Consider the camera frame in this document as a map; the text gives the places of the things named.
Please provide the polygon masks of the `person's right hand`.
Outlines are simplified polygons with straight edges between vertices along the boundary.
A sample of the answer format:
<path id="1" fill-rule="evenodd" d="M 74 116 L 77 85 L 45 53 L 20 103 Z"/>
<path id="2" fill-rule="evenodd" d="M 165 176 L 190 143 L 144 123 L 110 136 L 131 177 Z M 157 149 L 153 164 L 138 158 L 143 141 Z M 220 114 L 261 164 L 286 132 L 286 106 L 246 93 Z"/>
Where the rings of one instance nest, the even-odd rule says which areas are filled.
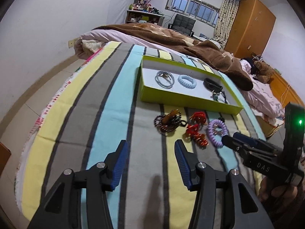
<path id="1" fill-rule="evenodd" d="M 260 196 L 268 212 L 297 213 L 304 210 L 304 179 L 298 187 L 292 185 L 273 187 L 267 176 L 263 181 Z"/>

